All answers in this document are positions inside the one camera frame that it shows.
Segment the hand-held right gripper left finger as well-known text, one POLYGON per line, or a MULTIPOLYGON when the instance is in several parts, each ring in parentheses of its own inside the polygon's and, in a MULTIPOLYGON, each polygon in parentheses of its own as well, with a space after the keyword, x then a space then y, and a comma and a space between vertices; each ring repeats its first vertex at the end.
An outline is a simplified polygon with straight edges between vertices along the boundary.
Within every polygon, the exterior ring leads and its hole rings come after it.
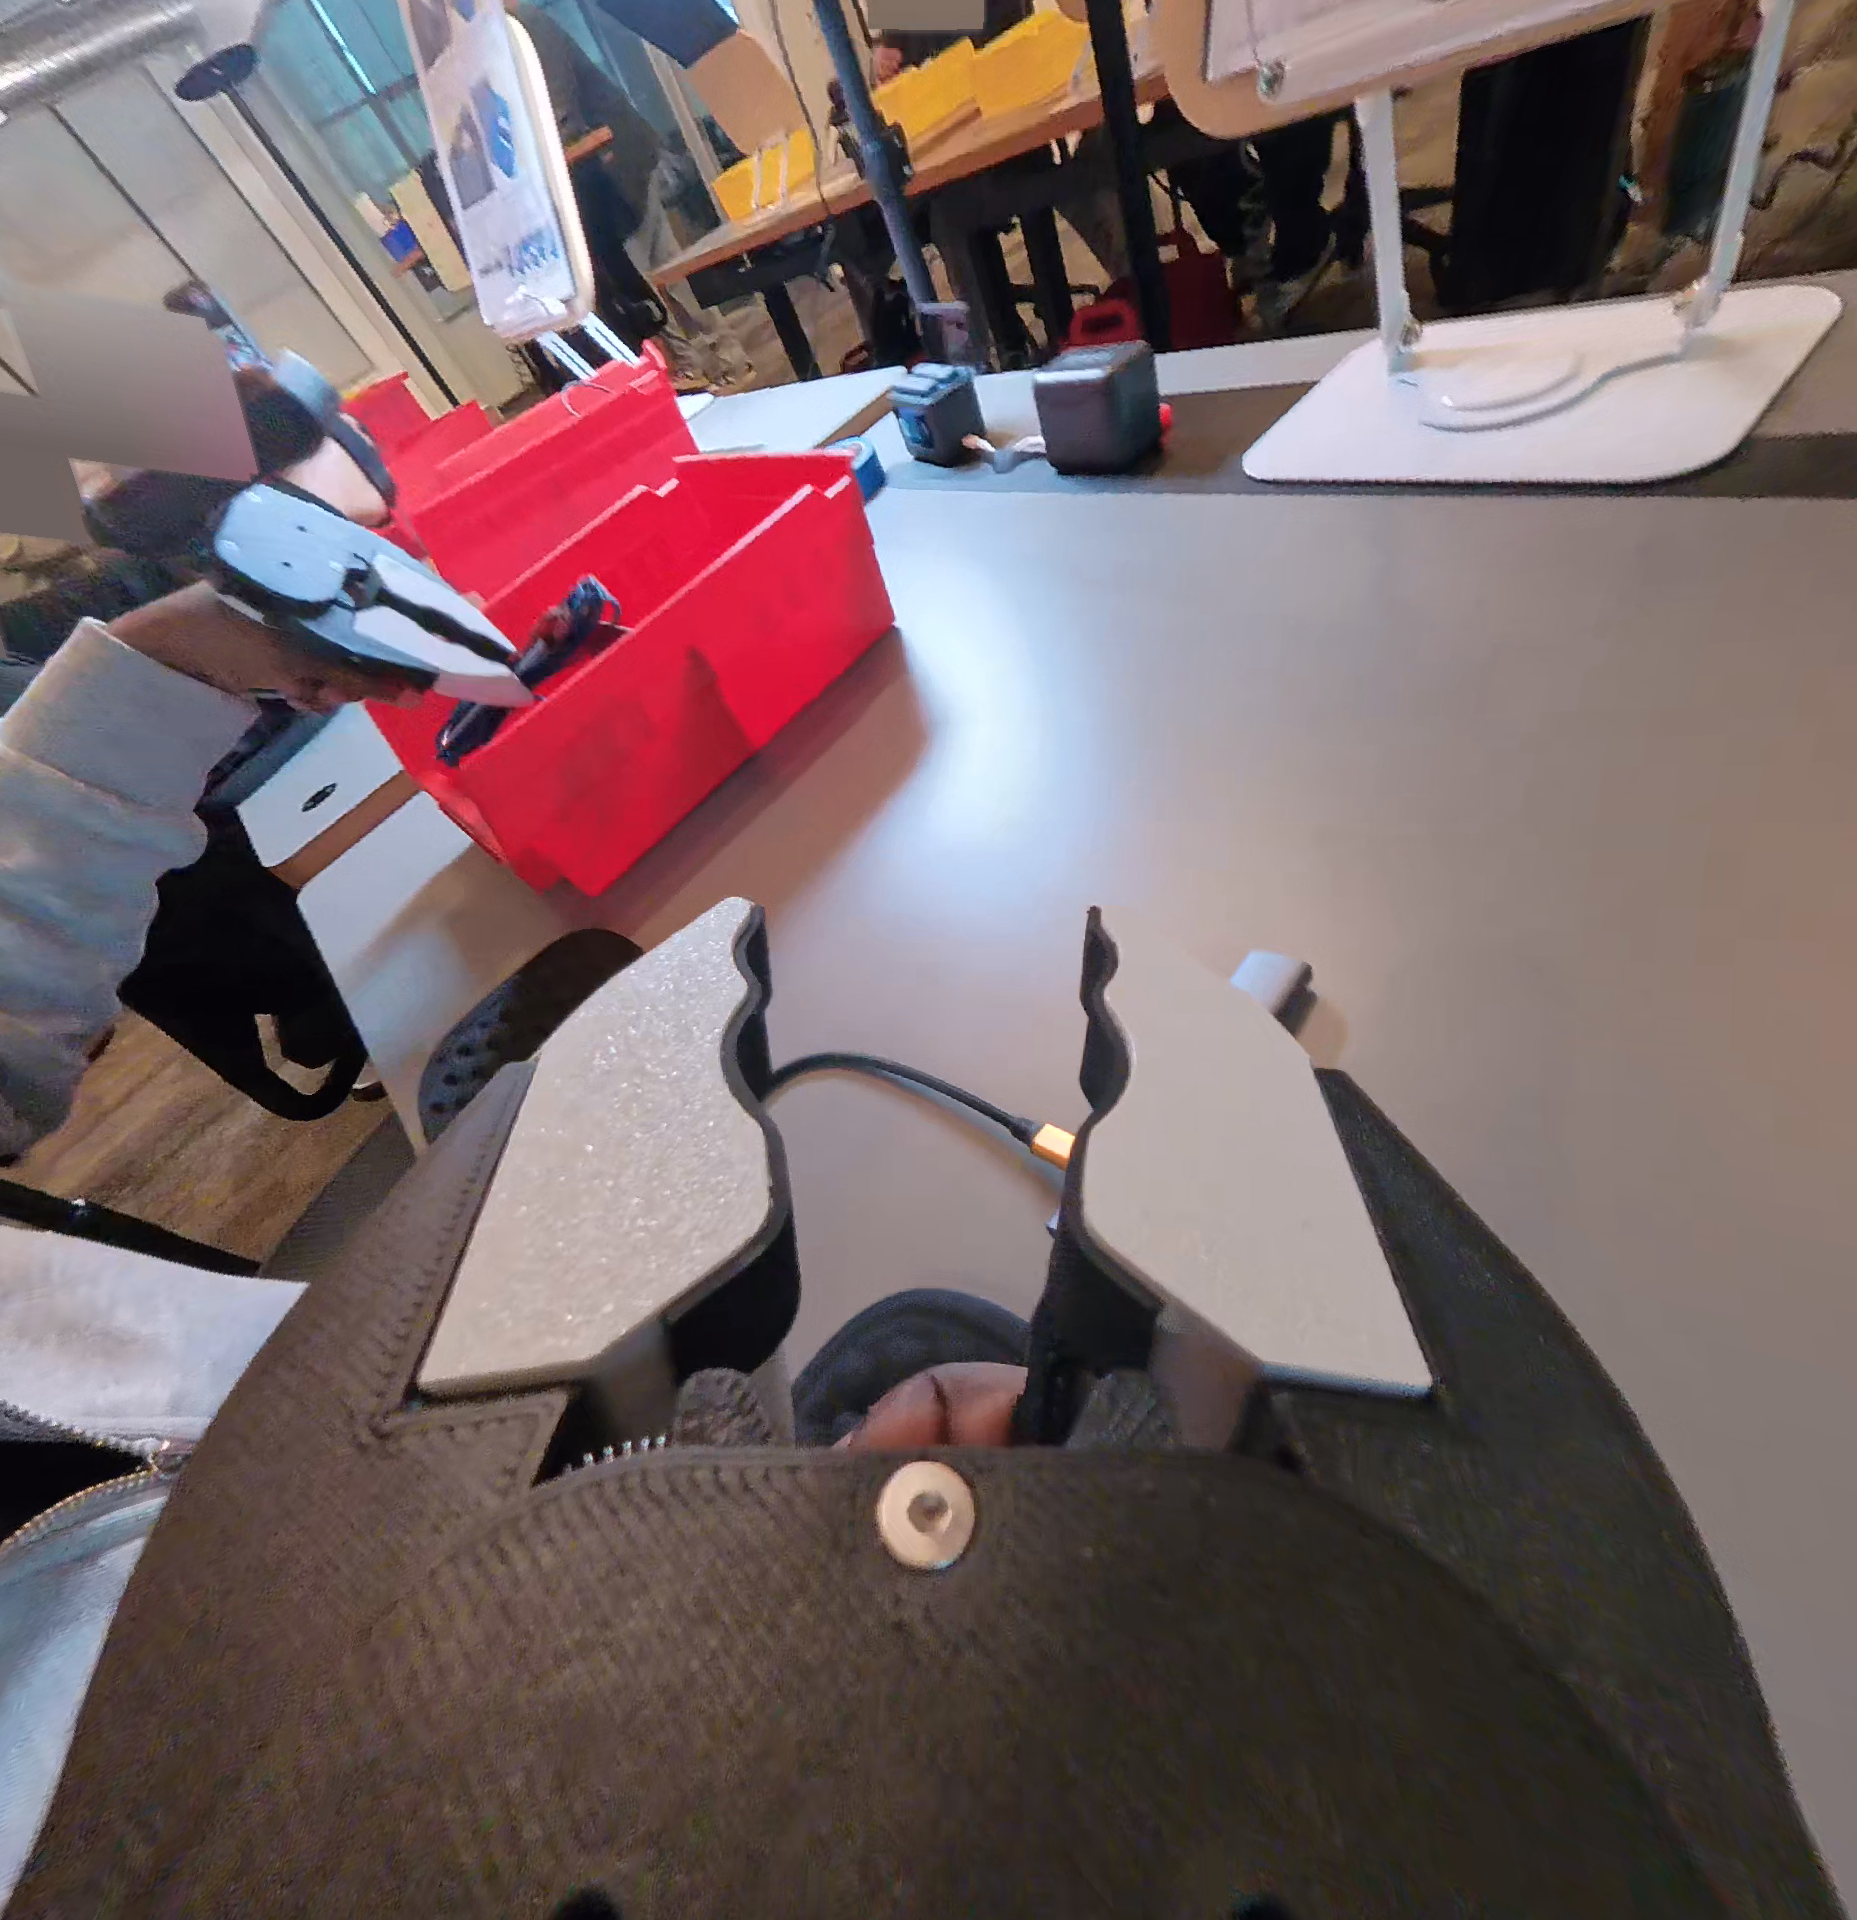
POLYGON ((801 1298, 763 911, 719 898, 501 1070, 416 1161, 446 1231, 420 1340, 430 1404, 562 1391, 671 1411, 697 1371, 791 1408, 801 1298))

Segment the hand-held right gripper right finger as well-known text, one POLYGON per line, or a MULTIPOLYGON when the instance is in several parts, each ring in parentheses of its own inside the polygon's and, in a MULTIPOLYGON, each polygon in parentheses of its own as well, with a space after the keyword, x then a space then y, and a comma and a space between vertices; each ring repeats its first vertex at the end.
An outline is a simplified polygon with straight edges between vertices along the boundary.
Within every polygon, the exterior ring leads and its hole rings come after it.
POLYGON ((1065 1445, 1113 1376, 1172 1439, 1254 1447, 1282 1390, 1424 1404, 1434 1370, 1307 1049, 1114 905, 1082 947, 1065 1152, 1014 1434, 1065 1445))

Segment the red plastic bin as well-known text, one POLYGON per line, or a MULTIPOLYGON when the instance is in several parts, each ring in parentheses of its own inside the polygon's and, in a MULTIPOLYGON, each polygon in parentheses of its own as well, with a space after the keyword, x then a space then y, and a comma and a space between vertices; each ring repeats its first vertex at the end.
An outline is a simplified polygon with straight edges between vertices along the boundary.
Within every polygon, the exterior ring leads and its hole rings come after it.
POLYGON ((405 774, 537 891, 598 896, 894 628, 848 453, 678 458, 487 593, 514 641, 599 581, 619 633, 458 765, 451 701, 370 707, 405 774))
POLYGON ((467 399, 432 417, 405 373, 393 373, 343 395, 343 413, 375 447, 409 506, 440 493, 449 462, 484 442, 493 419, 480 401, 467 399))
POLYGON ((420 439, 396 462, 391 533, 461 589, 493 598, 697 442, 667 363, 611 363, 484 433, 420 439))

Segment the black cable orange plugs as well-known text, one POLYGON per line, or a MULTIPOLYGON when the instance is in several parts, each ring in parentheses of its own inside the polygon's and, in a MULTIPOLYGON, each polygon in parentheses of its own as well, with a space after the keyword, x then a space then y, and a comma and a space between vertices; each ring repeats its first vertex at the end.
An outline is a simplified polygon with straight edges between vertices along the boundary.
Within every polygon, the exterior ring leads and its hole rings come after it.
POLYGON ((768 1101, 812 1076, 865 1076, 887 1086, 910 1091, 938 1102, 940 1106, 962 1112, 963 1115, 988 1124, 988 1129, 1012 1140, 1033 1159, 1052 1169, 1065 1169, 1074 1156, 1076 1134, 1052 1119, 1012 1114, 1011 1108, 991 1102, 987 1096, 963 1090, 941 1076, 856 1049, 812 1052, 774 1067, 764 1081, 760 1098, 768 1101))

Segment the grey usb hub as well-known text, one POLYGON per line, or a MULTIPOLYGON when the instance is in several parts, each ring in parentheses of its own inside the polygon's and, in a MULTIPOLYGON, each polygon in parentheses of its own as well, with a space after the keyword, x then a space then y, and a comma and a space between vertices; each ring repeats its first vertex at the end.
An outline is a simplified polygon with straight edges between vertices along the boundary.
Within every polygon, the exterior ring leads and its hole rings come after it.
POLYGON ((1230 974, 1230 986, 1297 1036, 1315 1004, 1314 969, 1295 956, 1251 949, 1230 974))

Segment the person's left forearm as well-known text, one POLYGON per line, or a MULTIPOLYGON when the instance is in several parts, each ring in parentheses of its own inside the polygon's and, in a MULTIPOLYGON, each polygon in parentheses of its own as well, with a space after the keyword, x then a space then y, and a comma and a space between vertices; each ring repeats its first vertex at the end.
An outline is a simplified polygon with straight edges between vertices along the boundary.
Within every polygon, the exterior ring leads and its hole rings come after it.
POLYGON ((67 1119, 160 877, 202 853, 199 797, 254 719, 205 672, 260 633, 195 589, 81 621, 0 716, 0 1157, 67 1119))

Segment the person's left hand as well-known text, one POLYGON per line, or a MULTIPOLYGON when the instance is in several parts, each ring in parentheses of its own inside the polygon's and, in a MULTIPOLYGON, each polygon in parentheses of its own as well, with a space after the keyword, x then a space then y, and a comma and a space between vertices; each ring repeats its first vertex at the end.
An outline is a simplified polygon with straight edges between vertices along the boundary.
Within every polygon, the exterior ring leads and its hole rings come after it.
POLYGON ((271 698, 331 716, 352 704, 413 707, 424 693, 384 672, 325 665, 226 602, 210 584, 155 598, 106 622, 111 637, 144 659, 199 685, 249 701, 271 698))

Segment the person's right hand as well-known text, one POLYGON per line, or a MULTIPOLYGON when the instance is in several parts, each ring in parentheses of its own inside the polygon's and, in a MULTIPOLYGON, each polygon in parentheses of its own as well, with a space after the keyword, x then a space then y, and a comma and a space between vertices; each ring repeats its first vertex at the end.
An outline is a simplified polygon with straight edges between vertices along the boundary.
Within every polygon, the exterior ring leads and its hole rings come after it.
POLYGON ((1007 1447, 1028 1371, 998 1360, 945 1363, 881 1396, 836 1445, 842 1450, 927 1452, 1007 1447))

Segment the black mesh cushion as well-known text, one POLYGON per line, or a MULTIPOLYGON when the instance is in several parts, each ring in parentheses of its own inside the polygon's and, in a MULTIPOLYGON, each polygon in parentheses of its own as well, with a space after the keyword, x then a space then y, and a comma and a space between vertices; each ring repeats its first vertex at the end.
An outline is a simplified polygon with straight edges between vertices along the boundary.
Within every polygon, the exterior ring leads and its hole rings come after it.
POLYGON ((609 928, 578 928, 535 951, 451 1024, 416 1091, 424 1147, 508 1065, 537 1053, 550 1034, 644 949, 609 928))

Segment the black bag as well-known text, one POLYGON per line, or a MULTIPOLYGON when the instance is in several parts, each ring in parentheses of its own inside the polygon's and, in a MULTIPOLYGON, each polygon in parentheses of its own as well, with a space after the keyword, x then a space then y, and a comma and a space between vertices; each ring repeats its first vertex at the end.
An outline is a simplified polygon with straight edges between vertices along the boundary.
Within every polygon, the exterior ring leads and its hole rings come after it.
POLYGON ((368 1049, 301 915, 239 814, 199 814, 205 849, 158 882, 123 1007, 270 1115, 312 1123, 349 1098, 368 1049))

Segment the small poster on stand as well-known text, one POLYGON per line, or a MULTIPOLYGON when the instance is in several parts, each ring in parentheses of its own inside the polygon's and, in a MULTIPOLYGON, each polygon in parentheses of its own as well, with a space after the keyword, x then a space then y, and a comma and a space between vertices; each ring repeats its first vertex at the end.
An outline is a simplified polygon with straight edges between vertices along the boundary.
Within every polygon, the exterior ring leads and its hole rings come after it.
POLYGON ((595 312, 593 260, 530 36, 501 2, 400 2, 463 260, 508 344, 595 312))

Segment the black pole with round disc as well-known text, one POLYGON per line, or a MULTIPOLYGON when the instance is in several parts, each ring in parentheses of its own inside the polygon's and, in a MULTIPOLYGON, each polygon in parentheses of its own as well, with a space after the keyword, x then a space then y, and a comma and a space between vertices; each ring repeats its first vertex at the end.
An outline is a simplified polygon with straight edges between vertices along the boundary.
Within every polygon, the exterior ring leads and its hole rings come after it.
POLYGON ((343 206, 334 183, 289 128, 276 125, 247 96, 259 71, 249 49, 207 53, 189 63, 173 82, 174 96, 204 142, 214 146, 224 169, 254 173, 256 186, 241 187, 264 209, 264 221, 295 221, 307 248, 323 246, 328 265, 302 271, 312 282, 331 282, 323 294, 341 320, 375 356, 375 365, 400 369, 419 395, 453 408, 467 399, 464 373, 453 356, 443 356, 440 326, 423 320, 416 301, 362 217, 343 206))

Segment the small blue black device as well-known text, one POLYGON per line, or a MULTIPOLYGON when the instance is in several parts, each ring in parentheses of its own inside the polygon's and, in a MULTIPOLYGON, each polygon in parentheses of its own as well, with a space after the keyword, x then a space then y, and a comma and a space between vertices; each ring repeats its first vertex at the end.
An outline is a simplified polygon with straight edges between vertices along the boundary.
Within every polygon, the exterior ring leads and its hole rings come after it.
POLYGON ((918 363, 892 379, 892 415, 915 463, 951 468, 987 442, 977 376, 968 365, 918 363))

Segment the yellow plastic bin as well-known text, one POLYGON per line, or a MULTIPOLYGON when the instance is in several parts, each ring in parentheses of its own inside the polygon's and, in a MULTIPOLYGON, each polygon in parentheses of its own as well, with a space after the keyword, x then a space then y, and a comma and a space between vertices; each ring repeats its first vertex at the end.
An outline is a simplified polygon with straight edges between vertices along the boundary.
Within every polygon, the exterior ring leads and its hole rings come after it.
POLYGON ((818 179, 816 139, 806 128, 772 142, 715 179, 715 200, 729 223, 746 223, 806 196, 818 179))
POLYGON ((903 132, 910 149, 928 146, 979 116, 976 44, 957 37, 938 58, 903 69, 872 88, 876 113, 903 132))
POLYGON ((970 82, 984 120, 1044 109, 1070 93, 1091 56, 1091 29, 1059 9, 1034 9, 976 49, 970 82))

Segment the black tripod pole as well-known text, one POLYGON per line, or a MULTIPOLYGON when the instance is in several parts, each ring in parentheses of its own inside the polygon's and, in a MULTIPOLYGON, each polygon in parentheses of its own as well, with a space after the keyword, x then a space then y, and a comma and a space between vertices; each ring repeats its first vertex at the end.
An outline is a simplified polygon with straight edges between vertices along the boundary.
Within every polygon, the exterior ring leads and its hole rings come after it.
POLYGON ((866 49, 869 58, 863 59, 856 53, 858 44, 840 2, 813 2, 813 14, 842 90, 863 179, 866 179, 872 196, 883 212, 892 252, 915 312, 921 356, 928 363, 952 365, 957 357, 949 352, 946 313, 941 312, 940 291, 932 285, 927 254, 915 232, 915 213, 907 204, 910 173, 904 160, 904 139, 872 104, 872 88, 894 79, 918 56, 915 39, 919 36, 876 32, 866 49))

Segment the black cube device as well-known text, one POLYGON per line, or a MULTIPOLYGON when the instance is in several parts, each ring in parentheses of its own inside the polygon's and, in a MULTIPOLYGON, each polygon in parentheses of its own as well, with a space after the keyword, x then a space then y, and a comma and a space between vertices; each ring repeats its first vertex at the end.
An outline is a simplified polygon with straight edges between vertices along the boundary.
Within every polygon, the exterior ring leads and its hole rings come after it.
POLYGON ((1033 376, 1041 451, 1059 475, 1124 475, 1165 439, 1155 349, 1065 349, 1033 376))

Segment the instruction poster on white stand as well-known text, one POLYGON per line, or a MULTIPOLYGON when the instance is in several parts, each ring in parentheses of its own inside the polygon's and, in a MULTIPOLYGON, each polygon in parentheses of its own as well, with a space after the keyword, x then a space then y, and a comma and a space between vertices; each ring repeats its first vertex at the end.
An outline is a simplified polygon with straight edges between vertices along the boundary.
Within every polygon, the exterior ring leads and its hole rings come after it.
POLYGON ((1820 285, 1739 285, 1762 135, 1794 23, 1760 5, 1703 275, 1676 295, 1590 301, 1421 325, 1402 258, 1397 86, 1529 53, 1634 5, 1350 2, 1155 9, 1155 51, 1185 120, 1249 137, 1354 109, 1369 173, 1378 335, 1350 349, 1245 453, 1270 486, 1637 486, 1739 447, 1841 315, 1820 285))

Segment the silver air duct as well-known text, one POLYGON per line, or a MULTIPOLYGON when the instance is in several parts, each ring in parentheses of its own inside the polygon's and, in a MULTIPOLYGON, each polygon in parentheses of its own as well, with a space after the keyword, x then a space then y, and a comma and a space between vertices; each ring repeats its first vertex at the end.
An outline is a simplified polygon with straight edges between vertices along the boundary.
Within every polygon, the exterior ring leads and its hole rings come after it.
POLYGON ((196 29, 191 2, 29 5, 0 11, 0 114, 55 104, 196 29))

